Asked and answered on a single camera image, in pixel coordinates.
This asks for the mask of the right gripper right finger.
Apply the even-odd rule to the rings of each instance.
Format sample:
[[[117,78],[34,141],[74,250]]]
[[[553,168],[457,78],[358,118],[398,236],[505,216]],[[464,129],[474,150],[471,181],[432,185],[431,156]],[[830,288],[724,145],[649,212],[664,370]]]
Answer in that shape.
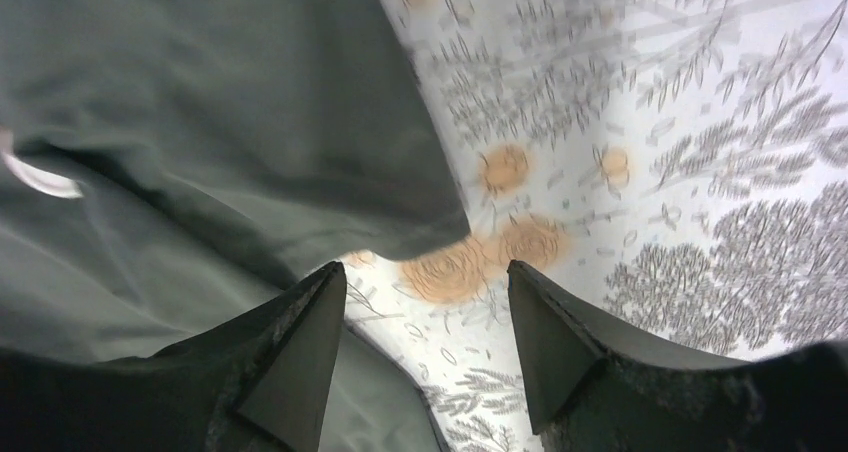
[[[847,346],[745,362],[676,344],[521,261],[508,296],[533,433],[547,451],[843,451]]]

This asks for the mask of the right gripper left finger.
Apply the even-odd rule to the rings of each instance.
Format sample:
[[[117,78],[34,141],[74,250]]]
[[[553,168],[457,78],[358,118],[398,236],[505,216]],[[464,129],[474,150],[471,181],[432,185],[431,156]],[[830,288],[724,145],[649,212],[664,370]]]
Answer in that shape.
[[[346,302],[331,262],[269,302],[148,358],[1,353],[5,451],[314,451]]]

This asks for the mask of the dark green t-shirt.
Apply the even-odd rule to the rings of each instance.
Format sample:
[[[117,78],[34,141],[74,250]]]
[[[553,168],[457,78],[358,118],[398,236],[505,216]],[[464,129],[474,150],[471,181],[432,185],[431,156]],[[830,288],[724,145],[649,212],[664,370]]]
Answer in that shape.
[[[1,0],[2,128],[83,197],[1,160],[1,353],[148,358],[349,253],[469,235],[381,0]],[[344,320],[314,451],[446,447]]]

